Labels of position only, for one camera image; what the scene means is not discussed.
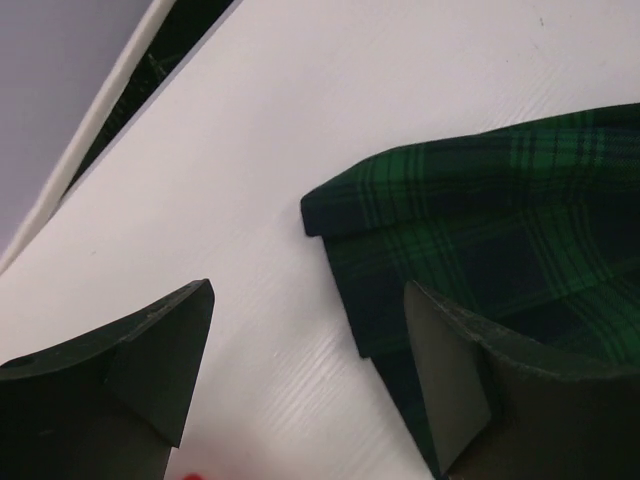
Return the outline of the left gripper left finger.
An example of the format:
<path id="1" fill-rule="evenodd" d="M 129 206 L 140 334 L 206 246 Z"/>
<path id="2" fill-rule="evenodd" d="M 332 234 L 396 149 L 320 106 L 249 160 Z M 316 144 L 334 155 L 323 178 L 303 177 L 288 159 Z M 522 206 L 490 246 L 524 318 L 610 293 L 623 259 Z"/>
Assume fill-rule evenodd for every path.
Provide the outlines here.
<path id="1" fill-rule="evenodd" d="M 214 291 L 151 305 L 1 366 L 4 479 L 161 479 L 179 447 Z"/>

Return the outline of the green plaid pleated skirt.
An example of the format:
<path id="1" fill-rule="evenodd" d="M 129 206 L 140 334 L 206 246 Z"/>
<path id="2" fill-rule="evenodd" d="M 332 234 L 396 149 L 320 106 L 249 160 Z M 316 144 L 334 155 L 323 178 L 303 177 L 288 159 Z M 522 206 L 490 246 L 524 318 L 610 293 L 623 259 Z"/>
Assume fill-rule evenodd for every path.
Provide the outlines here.
<path id="1" fill-rule="evenodd" d="M 540 343 L 639 362 L 639 108 L 397 147 L 307 193 L 361 357 L 428 468 L 404 317 L 410 281 Z"/>

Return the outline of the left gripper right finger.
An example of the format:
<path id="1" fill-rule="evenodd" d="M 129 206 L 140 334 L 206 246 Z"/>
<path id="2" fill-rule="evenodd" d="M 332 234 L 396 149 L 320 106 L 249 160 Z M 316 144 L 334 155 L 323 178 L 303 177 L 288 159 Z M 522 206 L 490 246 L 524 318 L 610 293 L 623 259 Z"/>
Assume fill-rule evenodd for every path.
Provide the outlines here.
<path id="1" fill-rule="evenodd" d="M 567 353 L 410 283 L 405 317 L 451 479 L 635 479 L 639 371 Z"/>

